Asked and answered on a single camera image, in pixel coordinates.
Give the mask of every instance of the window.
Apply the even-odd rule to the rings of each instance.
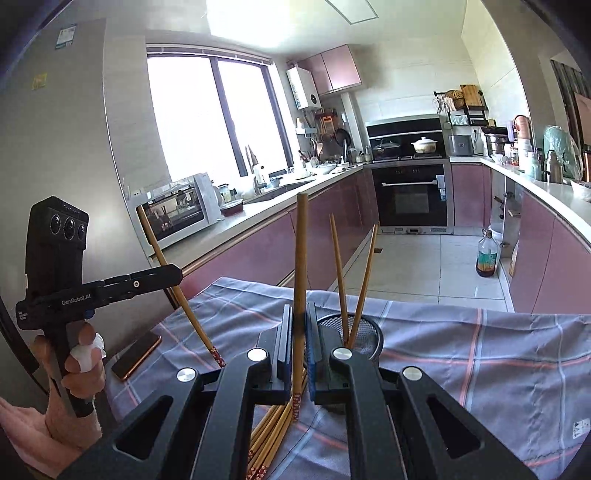
[[[248,146],[268,172],[293,164],[267,66],[150,56],[148,75],[173,181],[207,172],[218,185],[232,184],[250,173]]]

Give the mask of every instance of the plastic bag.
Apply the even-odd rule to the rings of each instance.
[[[558,159],[563,163],[566,177],[580,180],[583,178],[583,163],[580,151],[573,137],[560,127],[549,125],[544,130],[544,154],[554,150]]]

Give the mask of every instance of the bamboo chopstick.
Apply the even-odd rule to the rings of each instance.
[[[292,407],[293,407],[293,397],[288,402],[287,407],[285,408],[285,410],[283,411],[283,414],[279,418],[279,422],[277,422],[277,424],[273,428],[273,431],[271,432],[271,435],[269,436],[269,439],[267,440],[265,446],[262,448],[260,454],[257,455],[252,460],[252,462],[249,464],[249,469],[248,469],[248,477],[249,478],[252,478],[256,474],[257,470],[261,467],[263,460],[267,457],[267,454],[269,454],[269,451],[271,450],[273,443],[275,442],[276,438],[279,436],[279,432],[281,431],[281,428],[283,427],[283,423],[288,422]]]
[[[281,418],[281,415],[283,414],[283,411],[284,411],[284,406],[277,407],[277,409],[275,410],[273,416],[269,419],[269,422],[267,422],[267,425],[265,425],[263,427],[263,429],[262,429],[261,433],[259,434],[258,438],[255,439],[255,441],[251,443],[251,452],[253,453],[253,456],[257,453],[257,451],[259,450],[259,448],[261,447],[261,445],[267,440],[267,437],[268,437],[269,433],[275,427],[275,424],[277,423],[277,420],[279,420],[279,418]]]
[[[308,222],[308,195],[297,195],[297,224],[295,226],[295,282],[293,308],[293,420],[300,416],[302,393],[302,372],[304,368],[304,342],[306,340],[306,285],[307,245],[306,229]]]
[[[378,234],[378,226],[374,225],[374,230],[371,235],[371,243],[369,245],[368,261],[365,265],[365,275],[363,276],[363,284],[361,292],[359,293],[359,300],[357,302],[357,309],[355,310],[355,317],[353,318],[353,325],[351,326],[351,333],[349,334],[349,342],[347,348],[352,349],[355,344],[355,337],[359,330],[359,322],[361,321],[361,313],[363,312],[363,305],[365,304],[365,297],[368,294],[369,275],[371,273],[371,263],[374,258],[375,238]]]
[[[278,408],[279,408],[279,405],[273,405],[273,406],[271,406],[271,408],[269,408],[269,410],[267,410],[267,412],[265,413],[265,416],[261,419],[261,421],[258,423],[258,425],[255,427],[255,429],[251,433],[251,445],[257,438],[259,438],[263,429],[267,426],[267,424],[271,420],[271,417],[275,414],[275,412],[277,411]]]
[[[306,382],[307,382],[307,380],[308,380],[307,374],[304,374],[304,380],[303,380],[303,383],[302,383],[302,388],[306,388]],[[279,432],[279,435],[277,436],[275,442],[271,446],[271,449],[269,450],[269,453],[267,454],[267,456],[263,460],[262,465],[258,469],[258,472],[256,473],[255,480],[262,480],[262,478],[265,476],[265,474],[269,470],[269,467],[273,463],[273,460],[274,460],[275,456],[277,455],[277,452],[279,450],[279,447],[281,446],[281,443],[283,442],[283,439],[285,438],[285,434],[287,433],[287,429],[289,428],[289,425],[290,425],[290,422],[289,421],[286,421],[283,424],[283,427],[281,428],[281,430]]]
[[[150,245],[152,245],[154,252],[156,253],[156,258],[158,258],[158,262],[163,267],[165,265],[168,265],[168,262],[164,258],[164,254],[162,253],[162,250],[158,245],[158,240],[156,240],[156,236],[154,235],[154,231],[152,230],[152,226],[148,221],[148,217],[146,217],[144,209],[141,205],[139,205],[135,210],[138,213],[139,221],[144,227],[144,232],[148,237],[148,241],[150,242]],[[185,295],[181,290],[181,287],[179,287],[178,285],[173,287],[173,294],[179,305],[183,308],[185,314],[187,315],[187,318],[189,319],[189,322],[191,322],[191,325],[193,325],[193,328],[197,332],[197,335],[199,335],[199,338],[204,343],[207,350],[209,350],[209,352],[212,354],[213,359],[217,362],[217,364],[220,367],[225,367],[226,362],[224,361],[220,353],[217,351],[217,348],[213,346],[212,341],[207,336],[207,333],[205,333],[205,331],[201,327],[201,324],[199,323],[197,317],[191,310],[191,307],[189,306],[189,303],[187,302],[187,299],[185,298]]]
[[[347,296],[345,293],[345,280],[343,279],[343,262],[340,259],[339,237],[336,233],[335,216],[330,214],[330,231],[333,236],[333,248],[335,249],[336,279],[339,284],[340,318],[343,327],[343,345],[349,341],[349,312],[347,312]]]

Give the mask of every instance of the built-in oven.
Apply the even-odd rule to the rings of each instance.
[[[380,162],[369,168],[382,233],[453,233],[452,168],[448,158]]]

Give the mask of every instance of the oven handle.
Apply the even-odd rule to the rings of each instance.
[[[432,181],[414,181],[410,183],[386,183],[382,182],[382,187],[399,187],[401,185],[437,185],[437,180]]]

